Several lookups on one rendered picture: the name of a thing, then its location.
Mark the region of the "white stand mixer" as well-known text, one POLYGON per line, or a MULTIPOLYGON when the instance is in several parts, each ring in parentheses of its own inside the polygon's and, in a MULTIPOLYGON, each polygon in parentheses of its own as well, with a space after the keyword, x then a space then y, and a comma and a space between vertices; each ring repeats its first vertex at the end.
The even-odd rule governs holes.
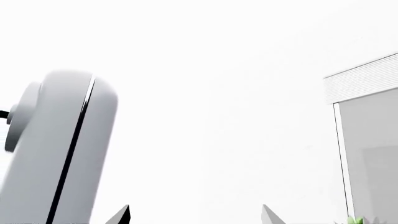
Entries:
POLYGON ((109 84, 59 70, 33 82, 0 118, 13 154, 0 224, 89 224, 118 107, 109 84))

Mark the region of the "window with white blind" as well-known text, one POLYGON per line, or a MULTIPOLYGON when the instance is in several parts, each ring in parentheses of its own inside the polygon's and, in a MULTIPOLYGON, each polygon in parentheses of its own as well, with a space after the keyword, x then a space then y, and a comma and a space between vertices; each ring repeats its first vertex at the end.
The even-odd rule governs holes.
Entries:
POLYGON ((324 79, 348 216, 398 224, 398 52, 324 79))

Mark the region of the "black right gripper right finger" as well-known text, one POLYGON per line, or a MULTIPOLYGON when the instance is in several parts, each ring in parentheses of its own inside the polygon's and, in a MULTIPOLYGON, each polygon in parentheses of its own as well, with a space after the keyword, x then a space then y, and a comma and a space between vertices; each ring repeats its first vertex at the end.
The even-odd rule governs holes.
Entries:
POLYGON ((286 224, 267 205, 262 205, 261 222, 262 224, 286 224))

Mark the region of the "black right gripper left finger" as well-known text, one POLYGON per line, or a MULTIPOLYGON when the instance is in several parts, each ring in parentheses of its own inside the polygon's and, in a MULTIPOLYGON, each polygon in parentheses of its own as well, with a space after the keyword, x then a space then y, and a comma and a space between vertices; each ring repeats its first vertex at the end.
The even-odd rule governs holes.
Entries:
POLYGON ((131 219, 129 205, 125 205, 114 216, 112 216, 105 224, 129 224, 131 219))

